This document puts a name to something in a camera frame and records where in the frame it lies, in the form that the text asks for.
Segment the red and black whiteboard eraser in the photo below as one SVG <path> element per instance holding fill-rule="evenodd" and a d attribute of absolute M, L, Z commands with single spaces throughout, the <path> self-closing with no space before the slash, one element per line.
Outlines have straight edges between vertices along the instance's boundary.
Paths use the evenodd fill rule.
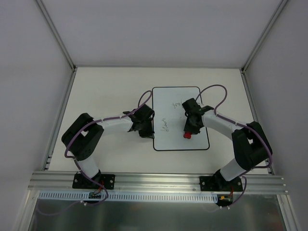
<path fill-rule="evenodd" d="M 184 137 L 185 139 L 191 139 L 191 137 L 192 137 L 192 133 L 191 133 L 191 132 L 186 131 L 186 132 L 184 132 L 183 137 Z"/>

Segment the white whiteboard with black rim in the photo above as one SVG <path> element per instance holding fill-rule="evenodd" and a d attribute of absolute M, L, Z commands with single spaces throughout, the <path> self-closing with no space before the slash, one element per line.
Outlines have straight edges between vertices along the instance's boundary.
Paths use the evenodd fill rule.
<path fill-rule="evenodd" d="M 152 93 L 154 149 L 156 151 L 209 149 L 208 132 L 205 127 L 201 128 L 197 135 L 184 137 L 187 117 L 182 103 L 195 98 L 200 93 L 197 86 L 154 87 Z"/>

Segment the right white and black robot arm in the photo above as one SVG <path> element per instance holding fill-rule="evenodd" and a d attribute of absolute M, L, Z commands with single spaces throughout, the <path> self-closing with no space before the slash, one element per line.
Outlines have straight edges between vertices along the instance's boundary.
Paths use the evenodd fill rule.
<path fill-rule="evenodd" d="M 194 98 L 185 101 L 182 107 L 186 116 L 184 138 L 190 139 L 202 128 L 211 128 L 229 138 L 233 145 L 234 158 L 212 176 L 200 176 L 200 190 L 243 191 L 241 176 L 272 158 L 272 149 L 261 125 L 256 121 L 238 123 L 219 114 L 211 106 L 201 106 Z"/>

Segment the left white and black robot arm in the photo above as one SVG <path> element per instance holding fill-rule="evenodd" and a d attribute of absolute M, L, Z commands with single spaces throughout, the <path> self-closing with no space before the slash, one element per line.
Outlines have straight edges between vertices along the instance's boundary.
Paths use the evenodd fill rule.
<path fill-rule="evenodd" d="M 97 144 L 103 136 L 132 131 L 137 131 L 141 138 L 153 139 L 153 118 L 154 110 L 145 104 L 120 116 L 98 120 L 88 113 L 81 114 L 61 138 L 66 147 L 64 156 L 73 159 L 79 169 L 72 188 L 112 190 L 115 175 L 103 174 L 93 157 Z"/>

